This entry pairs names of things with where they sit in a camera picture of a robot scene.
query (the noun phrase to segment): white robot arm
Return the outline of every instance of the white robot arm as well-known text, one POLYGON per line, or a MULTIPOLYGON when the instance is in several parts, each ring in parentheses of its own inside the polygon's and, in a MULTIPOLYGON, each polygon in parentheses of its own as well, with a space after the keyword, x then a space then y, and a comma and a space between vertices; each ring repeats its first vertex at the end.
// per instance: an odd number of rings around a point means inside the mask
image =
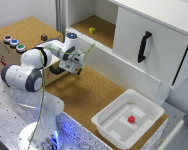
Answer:
MULTIPOLYGON (((21 56, 21 66, 6 65, 1 72, 1 78, 13 89, 14 100, 27 107, 35 108, 40 106, 42 92, 39 90, 43 85, 40 69, 43 65, 46 67, 51 63, 52 55, 61 59, 59 68, 51 68, 55 74, 65 70, 80 74, 81 68, 84 67, 84 53, 78 50, 77 44, 77 35, 68 33, 65 43, 54 39, 37 45, 35 48, 23 53, 21 56)), ((45 95, 42 115, 32 144, 28 148, 34 130, 31 128, 35 128, 35 125, 30 124, 23 129, 19 136, 19 150, 60 150, 60 141, 54 137, 57 137, 55 136, 57 133, 56 115, 60 114, 63 109, 63 101, 56 97, 45 95)))

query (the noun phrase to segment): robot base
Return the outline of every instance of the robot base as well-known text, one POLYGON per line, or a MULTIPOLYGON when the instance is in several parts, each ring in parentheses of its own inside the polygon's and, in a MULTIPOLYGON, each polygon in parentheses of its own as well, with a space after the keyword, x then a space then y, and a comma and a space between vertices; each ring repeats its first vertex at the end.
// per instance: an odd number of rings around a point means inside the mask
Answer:
MULTIPOLYGON (((19 134, 19 137, 18 137, 18 150, 52 150, 49 146, 48 147, 45 147, 43 149, 43 147, 40 145, 39 147, 33 147, 32 144, 30 145, 29 149, 28 149, 28 146, 29 146, 29 140, 28 138, 31 136, 32 132, 34 131, 36 127, 36 122, 32 123, 32 124, 29 124, 28 126, 26 126, 19 134)), ((63 145, 63 139, 61 139, 59 137, 58 139, 58 149, 57 150, 60 150, 62 145, 63 145)))

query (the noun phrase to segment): brown box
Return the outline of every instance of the brown box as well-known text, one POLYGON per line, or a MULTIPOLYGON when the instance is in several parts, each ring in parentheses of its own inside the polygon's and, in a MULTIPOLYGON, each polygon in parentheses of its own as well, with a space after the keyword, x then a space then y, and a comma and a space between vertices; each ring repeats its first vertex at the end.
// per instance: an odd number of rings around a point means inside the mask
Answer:
MULTIPOLYGON (((6 64, 20 65, 21 54, 17 53, 15 49, 10 48, 9 45, 3 43, 3 38, 6 35, 11 35, 14 39, 19 40, 20 44, 26 46, 27 50, 32 49, 36 45, 42 43, 41 35, 47 35, 48 39, 57 38, 63 42, 62 33, 47 26, 34 17, 30 17, 19 22, 13 23, 0 29, 0 72, 6 64)), ((54 68, 58 67, 60 61, 54 62, 54 68)), ((54 75, 50 66, 45 68, 45 81, 46 85, 65 75, 63 72, 60 75, 54 75)))

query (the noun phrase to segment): brown work surface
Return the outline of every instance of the brown work surface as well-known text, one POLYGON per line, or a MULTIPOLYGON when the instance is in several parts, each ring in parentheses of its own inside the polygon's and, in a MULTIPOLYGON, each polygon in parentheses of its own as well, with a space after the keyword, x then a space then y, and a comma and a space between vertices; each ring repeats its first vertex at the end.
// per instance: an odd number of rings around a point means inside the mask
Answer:
POLYGON ((42 43, 41 35, 46 34, 48 39, 62 36, 62 34, 50 26, 44 24, 34 17, 18 21, 6 27, 0 28, 0 41, 6 35, 11 35, 13 39, 19 40, 20 44, 26 46, 27 50, 42 43))
MULTIPOLYGON (((91 118, 124 93, 125 89, 86 66, 80 76, 66 74, 48 85, 46 91, 64 101, 66 113, 113 149, 117 149, 98 133, 91 118)), ((139 150, 166 119, 167 115, 163 115, 131 150, 139 150)))
POLYGON ((107 22, 97 16, 92 16, 72 25, 71 27, 99 41, 100 43, 113 48, 113 40, 116 28, 114 24, 107 22), (95 28, 96 32, 94 34, 89 32, 90 27, 95 28))

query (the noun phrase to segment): white cabinet door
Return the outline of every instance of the white cabinet door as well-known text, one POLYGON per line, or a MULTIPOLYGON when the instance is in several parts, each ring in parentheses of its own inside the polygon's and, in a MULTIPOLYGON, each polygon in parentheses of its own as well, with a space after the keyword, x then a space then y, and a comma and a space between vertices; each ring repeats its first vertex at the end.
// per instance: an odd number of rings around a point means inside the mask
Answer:
POLYGON ((172 85, 187 47, 187 35, 119 8, 113 44, 116 56, 172 85), (146 59, 138 63, 140 45, 146 31, 152 36, 146 40, 146 59))

